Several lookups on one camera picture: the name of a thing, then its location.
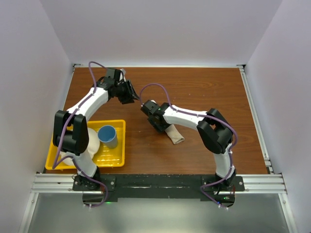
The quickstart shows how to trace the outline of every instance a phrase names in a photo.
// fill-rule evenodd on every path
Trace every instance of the wood grain surface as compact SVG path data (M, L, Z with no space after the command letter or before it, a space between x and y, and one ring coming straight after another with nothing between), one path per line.
M217 108L235 128L239 142L233 149L233 161L239 174L266 174L267 170L238 68L126 68L126 78L139 94L149 83L166 87L171 101L178 107L208 111ZM94 68L96 79L105 75ZM88 68L76 68L65 109L75 105L92 86ZM143 101L166 102L163 90L150 86ZM157 133L147 116L140 111L140 102L122 105L114 98L102 106L91 120L124 119L126 121L125 165L101 168L101 173L149 174L214 174L211 152L203 145L197 131L176 126L185 141L173 145L168 136ZM75 170L64 170L74 173Z

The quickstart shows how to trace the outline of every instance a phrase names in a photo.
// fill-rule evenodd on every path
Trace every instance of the beige cloth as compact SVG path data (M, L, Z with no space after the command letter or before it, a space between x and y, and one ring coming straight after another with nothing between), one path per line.
M178 132L174 125L170 125L165 130L165 132L167 133L168 137L170 137L174 145L185 141L185 138Z

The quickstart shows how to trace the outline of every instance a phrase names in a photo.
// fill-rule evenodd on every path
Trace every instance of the yellow tray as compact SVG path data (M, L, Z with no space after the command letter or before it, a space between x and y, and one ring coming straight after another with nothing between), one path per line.
M118 146L114 149L109 149L104 143L100 143L98 152L93 157L93 162L98 167L116 167L124 165L124 151L125 151L125 121L124 120L100 120L89 121L87 126L96 132L104 126L111 125L115 127L118 137ZM51 140L50 149L45 168L52 170L53 162L56 156L57 147L53 145ZM65 163L60 163L55 170L73 169L74 166L69 166Z

